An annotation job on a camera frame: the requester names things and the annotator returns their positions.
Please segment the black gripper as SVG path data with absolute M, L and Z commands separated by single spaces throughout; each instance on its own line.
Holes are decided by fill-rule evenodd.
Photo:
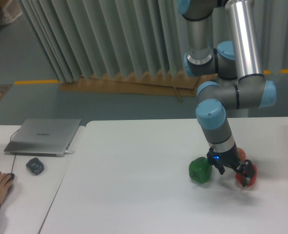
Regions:
M 209 164 L 218 169 L 220 175 L 223 175 L 225 173 L 225 167 L 237 171 L 237 168 L 240 166 L 240 159 L 238 158 L 236 143 L 233 145 L 232 148 L 222 153 L 215 152 L 214 149 L 210 147 L 206 156 Z M 246 159 L 244 163 L 240 166 L 239 172 L 237 172 L 244 177 L 243 185 L 245 185 L 246 179 L 250 180 L 255 174 L 252 165 L 252 162 Z

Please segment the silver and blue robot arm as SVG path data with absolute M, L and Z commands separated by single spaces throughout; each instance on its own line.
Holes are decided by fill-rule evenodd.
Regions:
M 220 7 L 228 15 L 231 40 L 212 48 L 208 19 Z M 275 84 L 264 77 L 252 7 L 251 0 L 177 1 L 178 13 L 187 22 L 186 73 L 191 77 L 217 74 L 232 81 L 227 87 L 206 81 L 197 89 L 195 114 L 209 144 L 207 155 L 188 167 L 190 179 L 199 184 L 210 180 L 212 168 L 220 174 L 232 169 L 244 187 L 253 185 L 257 177 L 256 166 L 237 147 L 226 116 L 227 110 L 272 106 L 277 98 Z

